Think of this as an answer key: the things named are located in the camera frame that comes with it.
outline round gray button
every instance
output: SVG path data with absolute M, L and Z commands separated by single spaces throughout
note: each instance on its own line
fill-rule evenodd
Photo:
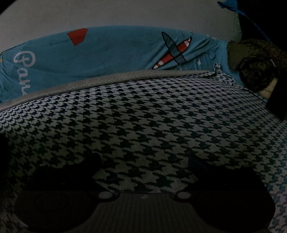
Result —
M 180 199 L 189 199 L 191 197 L 191 194 L 188 192 L 180 192 L 177 194 L 177 197 Z
M 111 192 L 104 191 L 104 192 L 100 192 L 98 196 L 101 199 L 109 199 L 113 196 L 113 194 Z

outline black and white patterned fabric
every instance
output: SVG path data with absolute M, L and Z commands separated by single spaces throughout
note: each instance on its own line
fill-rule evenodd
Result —
M 111 84 L 1 112 L 0 132 L 13 148 L 1 233 L 19 230 L 13 204 L 36 166 L 79 163 L 84 151 L 100 154 L 94 179 L 111 191 L 181 190 L 196 181 L 187 168 L 191 154 L 228 168 L 249 164 L 276 204 L 269 230 L 286 232 L 287 123 L 265 110 L 263 98 L 223 76 Z

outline blue bedsheet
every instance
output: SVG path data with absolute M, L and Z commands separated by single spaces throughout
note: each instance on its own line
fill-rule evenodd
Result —
M 41 37 L 0 54 L 0 101 L 143 69 L 213 70 L 213 64 L 220 62 L 223 71 L 230 73 L 225 43 L 188 31 L 144 26 L 82 28 Z

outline red patch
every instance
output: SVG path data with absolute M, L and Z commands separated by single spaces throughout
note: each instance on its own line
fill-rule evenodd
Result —
M 70 37 L 73 44 L 76 46 L 77 44 L 84 41 L 87 31 L 88 29 L 82 28 L 82 29 L 69 32 L 67 34 Z

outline brown patterned cloth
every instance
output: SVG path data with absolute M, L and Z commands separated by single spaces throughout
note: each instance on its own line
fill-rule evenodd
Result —
M 242 82 L 257 92 L 266 88 L 281 70 L 287 70 L 287 53 L 264 40 L 248 39 L 227 45 L 228 66 L 239 71 Z

